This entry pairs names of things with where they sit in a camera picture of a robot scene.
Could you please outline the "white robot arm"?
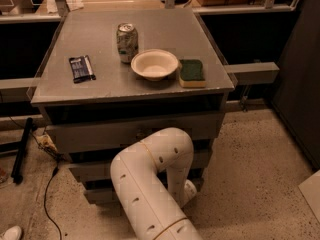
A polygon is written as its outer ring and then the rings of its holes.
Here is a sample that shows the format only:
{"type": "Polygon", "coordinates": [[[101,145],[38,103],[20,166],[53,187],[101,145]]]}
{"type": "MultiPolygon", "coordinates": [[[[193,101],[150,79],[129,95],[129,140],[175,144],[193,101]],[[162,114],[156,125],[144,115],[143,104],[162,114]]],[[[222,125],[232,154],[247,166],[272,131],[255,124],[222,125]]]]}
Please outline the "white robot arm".
{"type": "Polygon", "coordinates": [[[193,157],[190,136],[166,128],[112,160],[111,180],[138,240],[203,240],[182,211],[197,193],[187,179],[193,157]]]}

